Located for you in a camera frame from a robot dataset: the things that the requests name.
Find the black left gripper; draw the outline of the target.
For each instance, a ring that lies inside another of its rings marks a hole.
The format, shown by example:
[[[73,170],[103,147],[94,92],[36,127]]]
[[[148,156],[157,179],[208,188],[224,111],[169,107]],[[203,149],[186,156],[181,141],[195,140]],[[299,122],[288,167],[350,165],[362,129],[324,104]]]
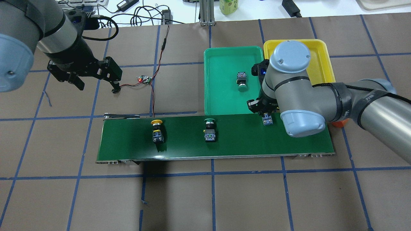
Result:
[[[80,76],[94,77],[109,82],[113,88],[112,93],[121,91],[119,82],[122,79],[122,69],[112,57],[98,61],[83,38],[77,38],[74,44],[63,51],[47,52],[47,57],[50,59],[47,70],[59,82],[67,81],[83,91],[85,83]]]

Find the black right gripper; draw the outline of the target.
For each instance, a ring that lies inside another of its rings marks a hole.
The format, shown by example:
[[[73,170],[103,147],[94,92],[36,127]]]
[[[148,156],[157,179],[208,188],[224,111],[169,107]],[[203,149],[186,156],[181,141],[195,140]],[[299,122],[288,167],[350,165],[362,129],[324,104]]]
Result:
[[[278,109],[278,102],[276,98],[271,98],[260,91],[258,98],[247,101],[247,106],[253,114],[271,114]]]

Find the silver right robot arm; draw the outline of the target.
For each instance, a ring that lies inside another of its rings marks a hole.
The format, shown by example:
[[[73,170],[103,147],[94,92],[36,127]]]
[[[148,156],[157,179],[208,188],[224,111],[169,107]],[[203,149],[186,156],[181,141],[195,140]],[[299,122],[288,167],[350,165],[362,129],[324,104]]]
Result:
[[[279,43],[269,59],[251,68],[261,89],[257,99],[248,100],[249,110],[263,115],[279,107],[286,133],[294,138],[320,133],[327,122],[351,119],[410,163],[410,100],[386,79],[312,85],[310,60],[301,41]]]

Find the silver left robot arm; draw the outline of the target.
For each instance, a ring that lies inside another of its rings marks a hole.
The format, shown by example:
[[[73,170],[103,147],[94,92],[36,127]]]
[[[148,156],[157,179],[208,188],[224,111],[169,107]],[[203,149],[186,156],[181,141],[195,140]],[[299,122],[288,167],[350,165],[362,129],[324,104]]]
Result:
[[[20,88],[32,69],[38,49],[48,58],[47,70],[59,81],[84,89],[81,77],[94,77],[121,90],[122,70],[111,57],[97,60],[86,39],[108,41],[114,38],[89,38],[84,30],[98,28],[98,20],[112,21],[81,8],[64,11],[54,0],[2,0],[0,2],[0,90]]]

